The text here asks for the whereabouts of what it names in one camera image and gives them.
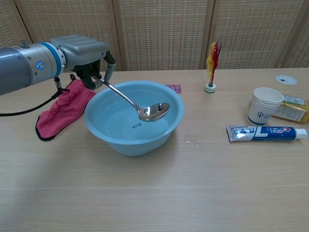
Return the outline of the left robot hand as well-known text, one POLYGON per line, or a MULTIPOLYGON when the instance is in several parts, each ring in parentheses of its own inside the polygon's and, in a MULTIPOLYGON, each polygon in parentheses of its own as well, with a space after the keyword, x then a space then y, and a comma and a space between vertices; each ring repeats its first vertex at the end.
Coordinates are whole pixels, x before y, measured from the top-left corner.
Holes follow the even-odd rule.
POLYGON ((116 61, 107 43, 75 34, 52 38, 50 44, 64 54, 64 70, 76 73, 87 89, 98 89, 110 80, 116 61))

